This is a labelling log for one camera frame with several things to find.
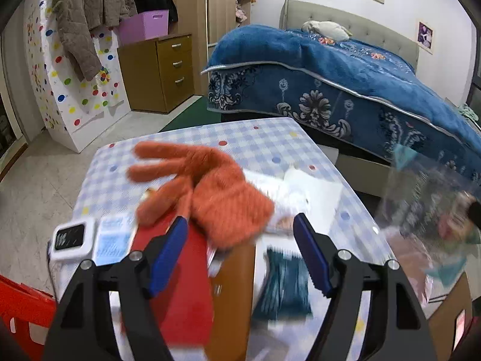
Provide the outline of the pink lined trash bin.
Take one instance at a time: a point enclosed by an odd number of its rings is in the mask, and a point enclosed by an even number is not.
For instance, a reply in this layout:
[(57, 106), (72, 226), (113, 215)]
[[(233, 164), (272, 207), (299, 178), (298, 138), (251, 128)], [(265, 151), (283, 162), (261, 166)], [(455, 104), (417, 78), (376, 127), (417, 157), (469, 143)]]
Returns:
[(408, 277), (421, 306), (426, 307), (433, 298), (443, 298), (437, 296), (436, 288), (450, 289), (453, 286), (462, 273), (466, 257), (447, 256), (446, 261), (437, 262), (417, 237), (403, 237), (400, 229), (393, 226), (385, 227), (381, 231)]

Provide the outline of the white pocket wifi device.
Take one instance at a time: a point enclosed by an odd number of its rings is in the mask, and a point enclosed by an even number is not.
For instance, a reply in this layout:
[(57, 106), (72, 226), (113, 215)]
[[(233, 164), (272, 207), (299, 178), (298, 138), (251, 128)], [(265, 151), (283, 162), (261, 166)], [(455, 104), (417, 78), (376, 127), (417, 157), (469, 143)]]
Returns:
[(60, 224), (52, 235), (50, 258), (54, 262), (88, 257), (94, 245), (95, 219), (83, 217)]

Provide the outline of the brown leather sheath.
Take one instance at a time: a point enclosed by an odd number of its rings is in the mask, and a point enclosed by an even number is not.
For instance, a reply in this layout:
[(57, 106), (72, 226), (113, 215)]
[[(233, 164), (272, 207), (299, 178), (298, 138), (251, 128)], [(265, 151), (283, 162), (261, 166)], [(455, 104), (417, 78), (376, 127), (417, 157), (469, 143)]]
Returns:
[(255, 246), (238, 245), (210, 279), (214, 321), (205, 346), (209, 360), (245, 360), (253, 304)]

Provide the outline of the small wall photo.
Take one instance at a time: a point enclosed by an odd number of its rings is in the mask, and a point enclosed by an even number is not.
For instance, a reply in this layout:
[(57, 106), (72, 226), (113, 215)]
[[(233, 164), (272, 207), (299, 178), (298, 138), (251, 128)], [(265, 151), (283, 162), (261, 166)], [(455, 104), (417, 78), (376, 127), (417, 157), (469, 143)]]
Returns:
[(433, 34), (434, 31), (425, 23), (419, 21), (417, 25), (417, 43), (428, 53), (433, 53)]

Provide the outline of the blue floral bed blanket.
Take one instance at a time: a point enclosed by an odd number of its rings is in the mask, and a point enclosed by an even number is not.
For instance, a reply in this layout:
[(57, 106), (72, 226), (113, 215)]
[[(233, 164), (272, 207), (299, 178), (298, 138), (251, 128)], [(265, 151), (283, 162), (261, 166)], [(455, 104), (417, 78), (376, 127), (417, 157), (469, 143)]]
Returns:
[(290, 117), (385, 163), (410, 147), (480, 180), (480, 135), (380, 47), (252, 24), (219, 41), (205, 73), (212, 111)]

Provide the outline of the dark teal snack wrapper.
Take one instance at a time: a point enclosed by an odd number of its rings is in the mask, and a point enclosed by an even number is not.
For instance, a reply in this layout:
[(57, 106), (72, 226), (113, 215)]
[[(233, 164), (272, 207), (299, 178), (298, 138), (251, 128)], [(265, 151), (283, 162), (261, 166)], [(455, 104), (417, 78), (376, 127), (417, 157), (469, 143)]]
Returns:
[(311, 315), (308, 270), (301, 256), (268, 248), (267, 277), (253, 309), (258, 321), (303, 319)]

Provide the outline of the wooden wardrobe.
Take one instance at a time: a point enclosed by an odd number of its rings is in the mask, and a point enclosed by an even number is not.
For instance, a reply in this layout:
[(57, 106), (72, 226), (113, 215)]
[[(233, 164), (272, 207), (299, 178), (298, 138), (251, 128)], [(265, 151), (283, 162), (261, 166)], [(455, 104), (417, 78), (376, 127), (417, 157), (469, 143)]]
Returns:
[(209, 79), (201, 71), (220, 38), (237, 26), (236, 0), (173, 1), (178, 21), (170, 24), (169, 30), (191, 34), (194, 93), (206, 95)]

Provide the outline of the white cardboard sheet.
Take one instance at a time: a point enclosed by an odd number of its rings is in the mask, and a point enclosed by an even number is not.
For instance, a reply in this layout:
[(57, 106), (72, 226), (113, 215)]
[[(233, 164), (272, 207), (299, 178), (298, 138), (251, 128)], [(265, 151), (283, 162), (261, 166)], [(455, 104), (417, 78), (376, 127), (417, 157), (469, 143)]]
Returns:
[(315, 178), (290, 168), (283, 178), (243, 170), (246, 180), (275, 205), (266, 232), (278, 235), (293, 233), (293, 219), (305, 214), (315, 232), (327, 235), (335, 219), (343, 185)]

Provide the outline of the red plastic stool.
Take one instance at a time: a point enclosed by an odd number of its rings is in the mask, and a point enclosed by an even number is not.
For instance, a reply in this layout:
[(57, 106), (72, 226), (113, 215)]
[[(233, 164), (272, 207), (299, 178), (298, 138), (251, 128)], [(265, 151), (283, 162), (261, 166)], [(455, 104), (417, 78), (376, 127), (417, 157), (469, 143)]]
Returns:
[(48, 330), (56, 302), (52, 295), (1, 276), (1, 322), (29, 360), (41, 360), (45, 340), (34, 340), (31, 328)]

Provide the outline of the clear plastic bag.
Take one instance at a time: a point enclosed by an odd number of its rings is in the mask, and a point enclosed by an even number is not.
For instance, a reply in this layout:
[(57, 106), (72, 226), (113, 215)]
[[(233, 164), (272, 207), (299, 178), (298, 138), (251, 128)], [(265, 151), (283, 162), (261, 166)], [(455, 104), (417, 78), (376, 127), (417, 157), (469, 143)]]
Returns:
[(417, 237), (437, 262), (467, 258), (480, 243), (480, 194), (456, 170), (397, 144), (375, 220), (380, 231)]

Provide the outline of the brown quilted jacket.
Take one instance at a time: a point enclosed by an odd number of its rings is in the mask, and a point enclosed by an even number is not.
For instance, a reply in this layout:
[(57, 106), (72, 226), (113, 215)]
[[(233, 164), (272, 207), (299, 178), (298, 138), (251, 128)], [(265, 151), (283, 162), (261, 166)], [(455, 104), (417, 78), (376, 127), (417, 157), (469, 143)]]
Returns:
[(64, 50), (76, 61), (78, 77), (87, 81), (102, 69), (90, 31), (117, 27), (137, 14), (134, 0), (52, 0), (52, 10)]

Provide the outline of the purple plastic storage basket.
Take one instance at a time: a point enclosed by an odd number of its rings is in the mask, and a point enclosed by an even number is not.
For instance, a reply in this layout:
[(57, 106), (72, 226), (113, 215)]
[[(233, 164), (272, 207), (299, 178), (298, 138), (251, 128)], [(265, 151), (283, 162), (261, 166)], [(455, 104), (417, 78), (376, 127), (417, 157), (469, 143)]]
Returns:
[(145, 11), (124, 19), (118, 26), (121, 46), (168, 35), (169, 11)]

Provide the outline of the white pillow on bed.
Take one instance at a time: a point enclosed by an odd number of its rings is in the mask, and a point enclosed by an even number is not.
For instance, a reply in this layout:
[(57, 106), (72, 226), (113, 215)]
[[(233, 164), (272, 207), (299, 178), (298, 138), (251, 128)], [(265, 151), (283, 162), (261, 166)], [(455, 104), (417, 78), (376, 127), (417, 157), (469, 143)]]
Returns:
[(301, 30), (306, 33), (317, 33), (336, 42), (347, 41), (352, 37), (348, 29), (332, 21), (309, 20), (302, 25)]

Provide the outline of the polka dot white cabinet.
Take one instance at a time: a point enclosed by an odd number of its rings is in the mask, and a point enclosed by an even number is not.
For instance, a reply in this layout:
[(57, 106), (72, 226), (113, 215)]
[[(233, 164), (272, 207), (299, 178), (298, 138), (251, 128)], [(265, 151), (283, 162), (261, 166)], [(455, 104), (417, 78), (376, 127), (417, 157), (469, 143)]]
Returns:
[(24, 0), (24, 50), (33, 94), (52, 139), (75, 153), (130, 111), (118, 61), (118, 32), (90, 34), (102, 69), (80, 80), (57, 32), (52, 0)]

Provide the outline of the red paper envelope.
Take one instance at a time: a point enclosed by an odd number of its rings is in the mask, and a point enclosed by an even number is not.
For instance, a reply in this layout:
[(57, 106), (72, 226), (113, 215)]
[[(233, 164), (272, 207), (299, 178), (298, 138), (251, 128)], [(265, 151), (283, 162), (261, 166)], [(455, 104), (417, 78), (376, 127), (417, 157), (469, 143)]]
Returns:
[(200, 348), (210, 338), (214, 307), (207, 270), (207, 243), (188, 223), (187, 239), (166, 287), (149, 300), (164, 342), (173, 348)]

